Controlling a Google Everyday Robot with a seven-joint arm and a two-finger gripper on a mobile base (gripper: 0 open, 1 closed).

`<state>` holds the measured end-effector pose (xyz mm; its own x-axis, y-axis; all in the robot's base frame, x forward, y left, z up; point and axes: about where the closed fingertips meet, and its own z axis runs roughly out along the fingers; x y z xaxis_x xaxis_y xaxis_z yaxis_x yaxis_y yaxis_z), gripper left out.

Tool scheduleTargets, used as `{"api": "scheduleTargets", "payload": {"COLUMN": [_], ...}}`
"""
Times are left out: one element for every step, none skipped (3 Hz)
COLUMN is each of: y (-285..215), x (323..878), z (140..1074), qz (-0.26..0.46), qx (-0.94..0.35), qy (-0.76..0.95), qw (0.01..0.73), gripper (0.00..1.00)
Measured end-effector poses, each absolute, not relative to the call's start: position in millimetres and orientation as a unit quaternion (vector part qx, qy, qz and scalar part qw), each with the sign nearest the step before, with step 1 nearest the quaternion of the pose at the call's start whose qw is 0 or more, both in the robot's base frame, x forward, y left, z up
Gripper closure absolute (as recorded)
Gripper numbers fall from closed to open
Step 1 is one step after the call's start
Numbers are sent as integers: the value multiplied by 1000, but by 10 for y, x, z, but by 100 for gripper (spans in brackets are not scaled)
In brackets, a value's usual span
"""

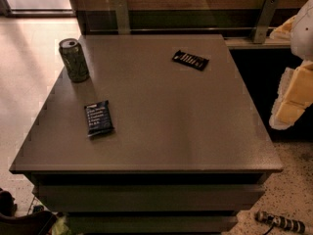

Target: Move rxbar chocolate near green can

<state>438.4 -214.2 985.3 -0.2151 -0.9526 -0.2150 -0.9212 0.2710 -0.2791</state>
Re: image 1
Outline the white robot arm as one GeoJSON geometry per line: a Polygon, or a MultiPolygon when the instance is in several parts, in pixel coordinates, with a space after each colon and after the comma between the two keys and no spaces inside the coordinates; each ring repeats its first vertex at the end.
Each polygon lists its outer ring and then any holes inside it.
{"type": "Polygon", "coordinates": [[[283,72],[271,110],[270,126],[286,130],[313,104],[313,0],[274,29],[270,38],[289,40],[291,52],[302,60],[295,70],[283,72]]]}

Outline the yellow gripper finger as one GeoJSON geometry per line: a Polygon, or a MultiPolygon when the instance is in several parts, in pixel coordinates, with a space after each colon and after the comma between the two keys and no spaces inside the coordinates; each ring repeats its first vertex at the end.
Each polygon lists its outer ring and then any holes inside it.
{"type": "Polygon", "coordinates": [[[269,124],[273,129],[293,126],[313,104],[313,63],[303,61],[295,70],[286,68],[282,74],[278,98],[272,107],[269,124]]]}
{"type": "Polygon", "coordinates": [[[292,24],[295,20],[295,16],[287,19],[283,24],[276,27],[271,33],[270,38],[273,40],[290,40],[292,24]]]}

